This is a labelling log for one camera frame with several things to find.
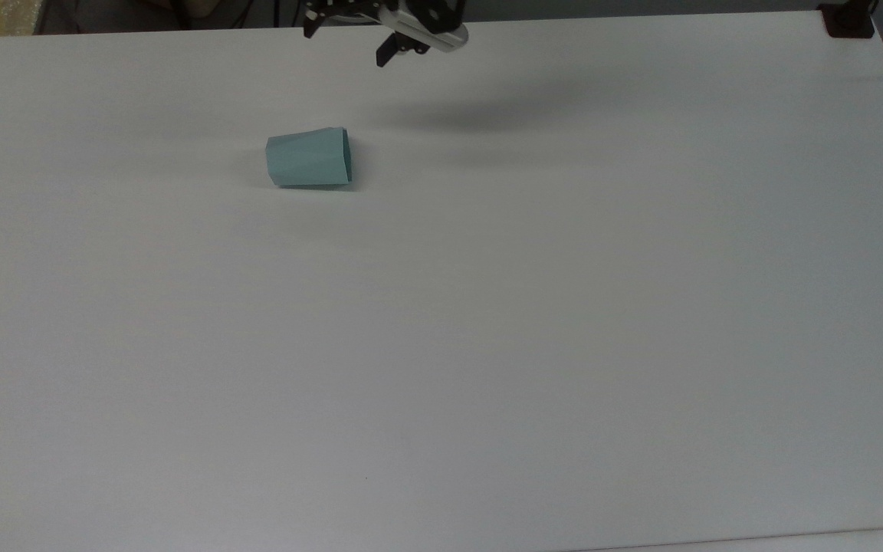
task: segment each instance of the black clamp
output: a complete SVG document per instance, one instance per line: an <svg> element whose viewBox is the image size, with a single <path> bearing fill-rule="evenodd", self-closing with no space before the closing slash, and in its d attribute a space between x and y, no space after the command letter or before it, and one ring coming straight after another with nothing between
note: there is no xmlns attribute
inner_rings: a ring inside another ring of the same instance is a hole
<svg viewBox="0 0 883 552"><path fill-rule="evenodd" d="M847 0L845 4L820 4L826 32L834 38L871 38L874 22L870 15L877 8L877 0Z"/></svg>

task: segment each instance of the cable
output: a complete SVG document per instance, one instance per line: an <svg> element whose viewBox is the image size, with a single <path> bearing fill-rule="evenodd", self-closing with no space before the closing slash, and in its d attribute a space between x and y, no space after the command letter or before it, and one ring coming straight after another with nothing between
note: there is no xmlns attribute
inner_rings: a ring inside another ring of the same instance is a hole
<svg viewBox="0 0 883 552"><path fill-rule="evenodd" d="M245 9L241 11L241 14L238 15L238 18L231 23L231 28L238 28L238 25L241 28L245 27L245 22L248 20L248 12L251 11L251 5L254 4L254 0L248 0L248 4L245 6Z"/></svg>
<svg viewBox="0 0 883 552"><path fill-rule="evenodd" d="M291 16L291 27L295 27L298 22L298 12L302 9L302 0L295 0L295 15Z"/></svg>

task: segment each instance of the white table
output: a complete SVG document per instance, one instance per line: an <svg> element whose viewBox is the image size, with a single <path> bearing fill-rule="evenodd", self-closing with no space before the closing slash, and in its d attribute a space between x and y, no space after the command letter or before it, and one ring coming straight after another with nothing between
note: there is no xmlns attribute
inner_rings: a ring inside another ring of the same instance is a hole
<svg viewBox="0 0 883 552"><path fill-rule="evenodd" d="M0 551L883 527L879 39L470 32L0 39Z"/></svg>

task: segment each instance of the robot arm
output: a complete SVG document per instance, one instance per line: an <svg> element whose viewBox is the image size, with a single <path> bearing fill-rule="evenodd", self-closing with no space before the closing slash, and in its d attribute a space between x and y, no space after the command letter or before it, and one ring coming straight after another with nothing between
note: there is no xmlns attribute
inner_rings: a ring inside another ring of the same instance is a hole
<svg viewBox="0 0 883 552"><path fill-rule="evenodd" d="M410 50L424 54L434 47L451 52L469 41L462 24L465 0L455 9L445 0L309 0L302 24L306 38L312 38L327 18L334 15L362 15L393 30L377 49L377 66L383 67L397 54Z"/></svg>

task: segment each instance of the floor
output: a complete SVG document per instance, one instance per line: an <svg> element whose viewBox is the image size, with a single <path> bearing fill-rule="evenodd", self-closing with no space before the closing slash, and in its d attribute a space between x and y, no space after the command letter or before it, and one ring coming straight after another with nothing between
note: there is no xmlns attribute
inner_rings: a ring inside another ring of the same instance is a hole
<svg viewBox="0 0 883 552"><path fill-rule="evenodd" d="M812 10L819 0L469 0L469 21L527 20L527 18L614 17L687 13ZM277 25L290 27L295 0L220 0L193 28L274 27L274 8L281 4ZM883 2L874 14L883 37ZM73 32L178 31L171 10L147 0L45 0L39 34Z"/></svg>

